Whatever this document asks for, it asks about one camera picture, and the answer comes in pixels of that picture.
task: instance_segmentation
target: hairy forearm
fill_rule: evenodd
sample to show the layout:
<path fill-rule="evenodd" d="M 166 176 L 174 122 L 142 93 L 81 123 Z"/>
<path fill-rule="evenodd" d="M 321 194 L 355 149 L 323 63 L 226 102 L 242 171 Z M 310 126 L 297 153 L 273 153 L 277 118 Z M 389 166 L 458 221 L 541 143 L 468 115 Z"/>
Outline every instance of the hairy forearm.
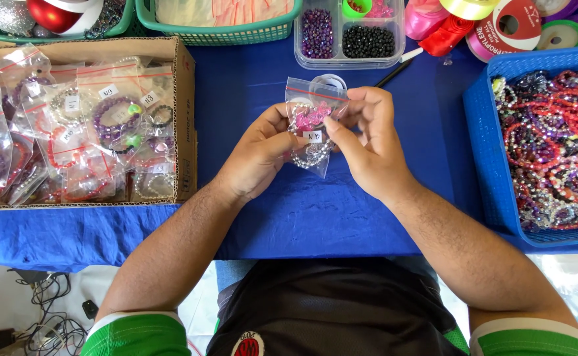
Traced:
<path fill-rule="evenodd" d="M 197 284 L 242 204 L 211 182 L 128 256 L 96 320 L 118 311 L 173 311 Z"/>
<path fill-rule="evenodd" d="M 528 257 L 430 190 L 386 201 L 448 287 L 483 311 L 529 311 L 563 301 Z"/>

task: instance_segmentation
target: hand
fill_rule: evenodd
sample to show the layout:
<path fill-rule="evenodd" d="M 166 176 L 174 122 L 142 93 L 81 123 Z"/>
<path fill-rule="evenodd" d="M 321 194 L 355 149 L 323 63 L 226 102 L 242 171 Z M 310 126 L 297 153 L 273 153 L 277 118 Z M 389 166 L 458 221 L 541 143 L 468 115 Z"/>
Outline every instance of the hand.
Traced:
<path fill-rule="evenodd" d="M 396 134 L 392 95 L 375 87 L 359 87 L 349 89 L 348 97 L 344 116 L 339 122 L 325 118 L 325 126 L 344 154 L 353 178 L 381 201 L 409 193 L 418 183 L 405 164 Z M 360 133 L 348 130 L 355 125 Z"/>
<path fill-rule="evenodd" d="M 243 204 L 259 196 L 285 163 L 285 152 L 309 141 L 289 133 L 288 126 L 285 103 L 265 110 L 243 134 L 215 181 Z"/>

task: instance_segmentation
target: cardboard box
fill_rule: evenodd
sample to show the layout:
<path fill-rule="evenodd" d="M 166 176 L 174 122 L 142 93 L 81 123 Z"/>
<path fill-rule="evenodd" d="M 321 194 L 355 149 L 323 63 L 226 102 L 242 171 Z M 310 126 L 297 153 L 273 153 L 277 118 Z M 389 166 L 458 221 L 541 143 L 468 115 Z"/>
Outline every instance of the cardboard box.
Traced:
<path fill-rule="evenodd" d="M 3 209 L 69 208 L 77 206 L 117 206 L 182 203 L 197 191 L 197 132 L 195 131 L 195 61 L 178 37 L 104 39 L 66 41 L 37 45 L 53 65 L 84 61 L 88 65 L 104 58 L 148 56 L 173 63 L 175 166 L 173 199 L 137 203 L 71 203 L 45 205 L 0 205 Z M 15 47 L 1 47 L 0 58 Z"/>

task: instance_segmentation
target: white floor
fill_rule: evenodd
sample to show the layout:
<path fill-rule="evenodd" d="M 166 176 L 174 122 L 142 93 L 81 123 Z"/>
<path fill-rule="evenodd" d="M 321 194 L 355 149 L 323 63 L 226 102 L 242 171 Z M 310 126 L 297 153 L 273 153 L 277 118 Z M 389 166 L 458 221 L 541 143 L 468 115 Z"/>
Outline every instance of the white floor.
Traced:
<path fill-rule="evenodd" d="M 573 312 L 578 315 L 578 255 L 531 256 L 531 258 L 542 268 Z M 14 272 L 6 272 L 7 269 L 0 266 L 0 329 L 24 329 L 39 318 L 39 310 L 30 303 L 32 290 L 28 286 L 15 283 L 14 280 L 18 276 Z M 80 320 L 84 327 L 91 327 L 92 321 L 85 317 L 81 304 L 91 299 L 99 305 L 117 270 L 116 267 L 91 266 L 73 274 L 72 292 L 55 301 L 54 309 L 67 311 L 73 318 Z M 212 263 L 178 310 L 189 341 L 201 355 L 205 355 L 206 346 L 214 333 L 218 311 L 217 295 L 216 270 Z M 462 332 L 468 335 L 466 305 L 444 284 L 441 284 L 441 295 Z"/>

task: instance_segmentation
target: table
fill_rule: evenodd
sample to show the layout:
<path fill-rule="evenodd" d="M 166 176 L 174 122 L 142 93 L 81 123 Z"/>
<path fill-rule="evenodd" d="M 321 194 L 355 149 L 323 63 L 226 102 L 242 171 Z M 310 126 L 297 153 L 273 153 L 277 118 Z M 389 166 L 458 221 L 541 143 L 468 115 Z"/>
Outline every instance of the table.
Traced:
<path fill-rule="evenodd" d="M 409 40 L 406 50 L 416 48 Z M 293 36 L 272 43 L 190 47 L 197 61 L 195 127 L 198 182 L 209 182 L 241 134 L 271 104 L 284 101 L 286 78 L 329 71 L 301 68 Z M 478 221 L 481 197 L 462 93 L 484 63 L 461 43 L 444 58 L 423 53 L 385 89 L 393 94 L 395 126 L 412 174 Z M 374 85 L 391 69 L 332 71 L 349 87 Z M 177 206 L 0 212 L 0 264 L 75 272 L 121 265 Z M 536 248 L 504 236 L 526 253 L 578 253 L 578 245 Z M 333 155 L 324 180 L 285 165 L 269 189 L 237 216 L 217 259 L 415 255 L 420 251 L 396 218 L 353 181 Z"/>

